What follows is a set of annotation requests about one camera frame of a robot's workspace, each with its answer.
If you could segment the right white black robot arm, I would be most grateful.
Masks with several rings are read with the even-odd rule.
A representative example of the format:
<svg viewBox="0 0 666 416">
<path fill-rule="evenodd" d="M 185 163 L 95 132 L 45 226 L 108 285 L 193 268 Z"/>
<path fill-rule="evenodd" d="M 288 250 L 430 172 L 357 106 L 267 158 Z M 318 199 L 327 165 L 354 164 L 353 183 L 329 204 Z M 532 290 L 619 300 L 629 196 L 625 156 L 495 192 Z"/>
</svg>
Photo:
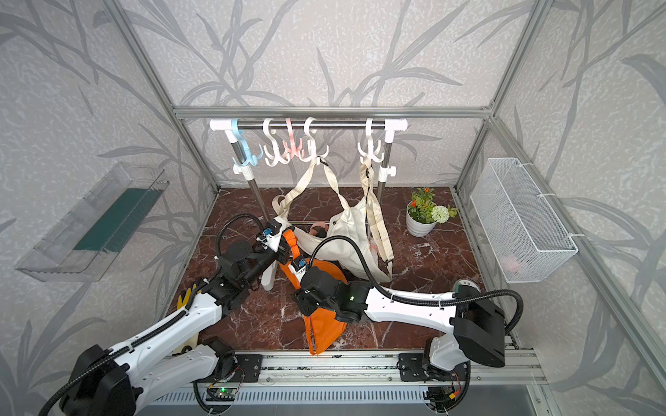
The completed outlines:
<svg viewBox="0 0 666 416">
<path fill-rule="evenodd" d="M 517 291 L 482 293 L 468 280 L 457 282 L 451 292 L 423 294 L 392 291 L 373 276 L 346 283 L 317 266 L 313 258 L 298 258 L 290 269 L 298 279 L 295 300 L 306 317 L 328 310 L 342 323 L 368 319 L 436 329 L 441 336 L 425 348 L 425 364 L 447 372 L 467 361 L 504 367 L 504 338 L 524 311 Z"/>
</svg>

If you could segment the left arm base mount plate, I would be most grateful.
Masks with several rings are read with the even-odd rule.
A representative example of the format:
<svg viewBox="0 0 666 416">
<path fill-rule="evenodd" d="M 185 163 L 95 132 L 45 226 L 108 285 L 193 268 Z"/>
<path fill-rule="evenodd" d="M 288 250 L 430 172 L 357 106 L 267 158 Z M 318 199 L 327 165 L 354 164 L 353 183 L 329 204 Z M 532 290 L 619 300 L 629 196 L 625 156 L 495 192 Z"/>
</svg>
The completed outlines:
<svg viewBox="0 0 666 416">
<path fill-rule="evenodd" d="M 228 355 L 220 364 L 216 380 L 231 383 L 257 383 L 263 362 L 263 355 Z"/>
</svg>

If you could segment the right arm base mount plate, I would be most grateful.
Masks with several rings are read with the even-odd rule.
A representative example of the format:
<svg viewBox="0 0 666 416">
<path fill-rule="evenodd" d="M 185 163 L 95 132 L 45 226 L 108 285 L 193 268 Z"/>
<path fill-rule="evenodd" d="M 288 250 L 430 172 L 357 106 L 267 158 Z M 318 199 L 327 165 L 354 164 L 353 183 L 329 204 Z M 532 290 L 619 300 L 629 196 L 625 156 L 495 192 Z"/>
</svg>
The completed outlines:
<svg viewBox="0 0 666 416">
<path fill-rule="evenodd" d="M 454 370 L 446 371 L 431 364 L 426 364 L 423 354 L 402 353 L 398 355 L 396 368 L 404 382 L 468 382 L 470 380 L 470 362 L 457 365 Z"/>
</svg>

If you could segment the cream crescent bag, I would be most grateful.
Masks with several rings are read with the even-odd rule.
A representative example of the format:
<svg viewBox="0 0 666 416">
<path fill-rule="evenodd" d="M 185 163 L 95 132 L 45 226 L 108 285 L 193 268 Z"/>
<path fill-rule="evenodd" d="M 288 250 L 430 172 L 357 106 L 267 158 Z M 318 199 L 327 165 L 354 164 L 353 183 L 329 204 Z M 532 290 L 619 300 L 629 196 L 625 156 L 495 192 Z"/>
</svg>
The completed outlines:
<svg viewBox="0 0 666 416">
<path fill-rule="evenodd" d="M 310 180 L 317 167 L 322 167 L 330 188 L 339 199 L 343 211 L 331 217 L 327 237 L 343 236 L 353 240 L 362 255 L 358 256 L 351 244 L 342 240 L 335 240 L 325 244 L 323 248 L 317 250 L 316 247 L 323 242 L 322 239 L 314 237 L 300 229 L 295 230 L 298 238 L 298 245 L 305 252 L 311 254 L 319 260 L 328 262 L 338 262 L 355 277 L 366 280 L 368 275 L 364 271 L 361 261 L 364 260 L 369 271 L 377 282 L 388 284 L 392 281 L 389 273 L 383 272 L 378 265 L 378 258 L 381 258 L 372 234 L 369 229 L 369 223 L 366 214 L 365 196 L 355 205 L 350 206 L 347 199 L 340 193 L 338 179 L 335 173 L 329 168 L 327 162 L 318 158 L 312 161 L 305 174 L 299 180 L 297 185 L 285 195 L 279 195 L 272 201 L 272 207 L 278 217 L 288 221 L 288 215 L 293 202 L 310 185 Z"/>
</svg>

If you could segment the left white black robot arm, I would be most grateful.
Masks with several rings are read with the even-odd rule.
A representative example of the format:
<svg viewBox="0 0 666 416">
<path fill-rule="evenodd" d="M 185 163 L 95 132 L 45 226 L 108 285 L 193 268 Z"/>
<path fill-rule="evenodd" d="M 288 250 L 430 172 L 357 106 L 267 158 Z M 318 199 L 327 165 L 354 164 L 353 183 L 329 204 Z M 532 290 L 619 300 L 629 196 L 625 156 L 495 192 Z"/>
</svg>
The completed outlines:
<svg viewBox="0 0 666 416">
<path fill-rule="evenodd" d="M 85 350 L 40 414 L 59 407 L 66 415 L 134 415 L 175 388 L 213 375 L 232 352 L 224 343 L 211 341 L 177 357 L 171 353 L 231 315 L 258 289 L 265 272 L 286 255 L 282 240 L 288 229 L 280 217 L 260 224 L 255 243 L 232 244 L 184 306 L 122 343 Z"/>
</svg>

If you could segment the orange crescent bag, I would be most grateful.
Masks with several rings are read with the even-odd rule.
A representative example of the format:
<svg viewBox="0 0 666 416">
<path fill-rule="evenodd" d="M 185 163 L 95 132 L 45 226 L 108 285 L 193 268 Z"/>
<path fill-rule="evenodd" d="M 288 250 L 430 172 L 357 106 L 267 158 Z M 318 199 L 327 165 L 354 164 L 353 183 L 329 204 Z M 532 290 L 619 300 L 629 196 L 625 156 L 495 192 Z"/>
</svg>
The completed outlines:
<svg viewBox="0 0 666 416">
<path fill-rule="evenodd" d="M 280 268 L 296 290 L 295 299 L 304 320 L 309 352 L 311 355 L 320 355 L 343 334 L 347 324 L 336 320 L 334 311 L 319 308 L 315 301 L 305 297 L 301 278 L 305 275 L 305 266 L 310 258 L 298 247 L 293 227 L 283 233 L 280 247 L 286 250 L 286 262 L 281 263 Z"/>
</svg>

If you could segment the cream bag with brown-striped strap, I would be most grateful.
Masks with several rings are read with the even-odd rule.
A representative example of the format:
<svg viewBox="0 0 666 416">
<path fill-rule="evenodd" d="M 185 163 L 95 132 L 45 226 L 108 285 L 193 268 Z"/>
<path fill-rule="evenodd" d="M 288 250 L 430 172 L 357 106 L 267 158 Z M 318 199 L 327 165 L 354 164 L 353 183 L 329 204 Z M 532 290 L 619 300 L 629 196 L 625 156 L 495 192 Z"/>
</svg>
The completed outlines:
<svg viewBox="0 0 666 416">
<path fill-rule="evenodd" d="M 388 267 L 388 275 L 393 277 L 394 253 L 384 222 L 380 202 L 374 193 L 374 170 L 370 158 L 360 158 L 360 180 L 366 199 L 366 214 L 369 229 L 376 243 L 379 256 Z"/>
</svg>

